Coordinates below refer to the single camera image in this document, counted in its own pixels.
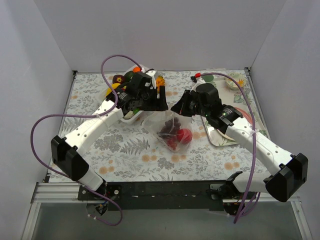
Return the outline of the clear zip top bag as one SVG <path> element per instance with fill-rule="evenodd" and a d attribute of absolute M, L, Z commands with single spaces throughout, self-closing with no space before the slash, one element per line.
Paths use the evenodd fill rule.
<path fill-rule="evenodd" d="M 178 115 L 177 113 L 167 110 L 167 111 L 155 111 L 150 116 L 148 116 L 144 122 L 142 123 L 142 127 L 148 131 L 153 137 L 155 137 L 159 142 L 161 142 L 165 147 L 167 147 L 170 151 L 174 153 L 183 153 L 186 152 L 189 144 L 182 144 L 177 141 L 177 134 L 160 134 L 161 129 L 165 125 L 165 122 L 173 119 L 178 118 L 181 126 L 180 129 L 189 129 L 192 132 L 192 119 L 190 117 Z M 176 150 L 171 150 L 167 144 L 167 138 L 174 138 L 175 142 L 177 143 Z"/>

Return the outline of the red apple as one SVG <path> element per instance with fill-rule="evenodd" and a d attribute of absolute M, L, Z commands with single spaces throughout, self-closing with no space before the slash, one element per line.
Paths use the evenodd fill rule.
<path fill-rule="evenodd" d="M 176 139 L 179 143 L 187 145 L 192 141 L 193 133 L 188 128 L 181 128 L 177 131 Z"/>

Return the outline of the dark purple grape bunch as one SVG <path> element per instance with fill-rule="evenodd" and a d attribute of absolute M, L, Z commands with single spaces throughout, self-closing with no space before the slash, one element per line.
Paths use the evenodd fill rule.
<path fill-rule="evenodd" d="M 175 135 L 181 128 L 181 123 L 177 117 L 174 117 L 164 123 L 159 132 L 161 135 Z"/>

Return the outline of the light red grape bunch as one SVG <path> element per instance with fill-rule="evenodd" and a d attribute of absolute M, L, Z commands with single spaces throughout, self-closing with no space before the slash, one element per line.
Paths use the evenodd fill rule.
<path fill-rule="evenodd" d="M 177 143 L 176 143 L 176 141 L 175 141 L 174 138 L 167 138 L 167 139 L 165 140 L 165 142 L 166 142 L 166 145 L 167 145 L 171 150 L 173 150 L 173 151 L 176 150 L 176 148 L 177 148 Z"/>

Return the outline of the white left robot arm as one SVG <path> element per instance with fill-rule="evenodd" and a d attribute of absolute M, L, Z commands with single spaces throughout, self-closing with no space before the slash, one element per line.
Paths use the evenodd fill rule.
<path fill-rule="evenodd" d="M 90 146 L 130 111 L 166 111 L 166 89 L 157 83 L 159 74 L 155 70 L 133 73 L 131 80 L 109 93 L 98 109 L 75 130 L 64 137 L 55 136 L 51 140 L 54 164 L 72 181 L 89 188 L 95 200 L 106 196 L 104 180 L 85 161 L 84 155 Z"/>

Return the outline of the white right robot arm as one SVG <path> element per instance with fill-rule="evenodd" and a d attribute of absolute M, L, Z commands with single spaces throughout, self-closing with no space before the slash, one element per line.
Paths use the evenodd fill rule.
<path fill-rule="evenodd" d="M 284 150 L 248 122 L 240 111 L 222 103 L 218 90 L 202 83 L 185 90 L 171 110 L 184 117 L 199 115 L 226 136 L 250 151 L 267 169 L 265 173 L 237 171 L 225 181 L 227 195 L 237 199 L 244 192 L 268 193 L 286 202 L 307 180 L 308 158 Z"/>

